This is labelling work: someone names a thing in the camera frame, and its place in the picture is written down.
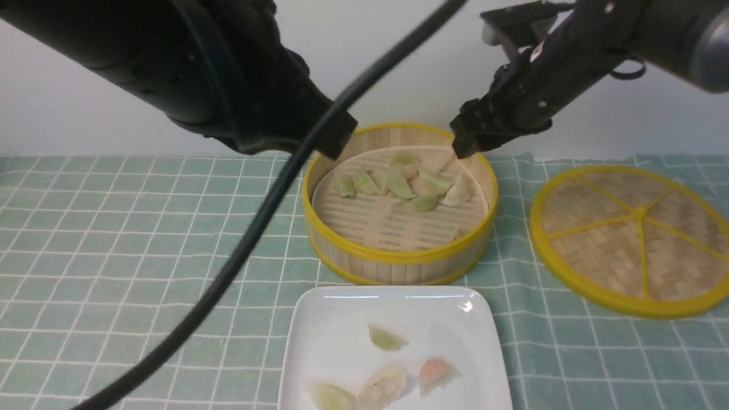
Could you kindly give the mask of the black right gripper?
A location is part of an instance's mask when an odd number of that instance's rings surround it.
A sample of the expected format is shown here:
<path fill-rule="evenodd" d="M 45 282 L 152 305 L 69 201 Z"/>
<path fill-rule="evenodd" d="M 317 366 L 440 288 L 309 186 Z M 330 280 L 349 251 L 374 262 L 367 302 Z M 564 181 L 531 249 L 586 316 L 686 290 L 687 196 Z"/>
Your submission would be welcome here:
<path fill-rule="evenodd" d="M 636 1 L 573 1 L 541 43 L 500 68 L 482 100 L 461 105 L 449 126 L 460 159 L 494 151 L 513 137 L 550 128 L 552 117 L 627 58 Z"/>

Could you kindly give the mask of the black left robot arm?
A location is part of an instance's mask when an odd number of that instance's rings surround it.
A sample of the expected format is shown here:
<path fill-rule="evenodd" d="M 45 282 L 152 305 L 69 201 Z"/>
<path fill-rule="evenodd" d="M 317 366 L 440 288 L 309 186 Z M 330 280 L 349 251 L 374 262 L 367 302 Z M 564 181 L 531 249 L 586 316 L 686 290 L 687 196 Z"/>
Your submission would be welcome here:
<path fill-rule="evenodd" d="M 3 1 L 2 20 L 244 155 L 294 153 L 333 106 L 272 1 Z"/>

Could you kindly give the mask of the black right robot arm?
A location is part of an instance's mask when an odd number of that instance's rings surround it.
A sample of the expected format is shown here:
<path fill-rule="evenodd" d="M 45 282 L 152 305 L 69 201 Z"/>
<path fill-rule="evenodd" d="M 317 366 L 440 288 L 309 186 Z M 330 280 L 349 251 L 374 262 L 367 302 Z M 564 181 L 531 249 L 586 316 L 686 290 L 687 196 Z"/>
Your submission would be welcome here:
<path fill-rule="evenodd" d="M 536 1 L 481 13 L 484 42 L 508 62 L 489 91 L 450 122 L 460 159 L 543 133 L 604 77 L 651 64 L 701 90 L 727 93 L 726 1 Z"/>

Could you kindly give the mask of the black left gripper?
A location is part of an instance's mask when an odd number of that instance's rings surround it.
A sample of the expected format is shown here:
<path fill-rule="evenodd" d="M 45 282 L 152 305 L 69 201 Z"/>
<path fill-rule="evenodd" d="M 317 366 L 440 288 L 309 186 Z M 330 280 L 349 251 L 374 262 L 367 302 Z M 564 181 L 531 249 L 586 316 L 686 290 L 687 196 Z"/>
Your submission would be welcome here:
<path fill-rule="evenodd" d="M 333 102 L 284 47 L 273 1 L 200 1 L 194 41 L 216 113 L 194 132 L 245 155 L 294 153 Z"/>

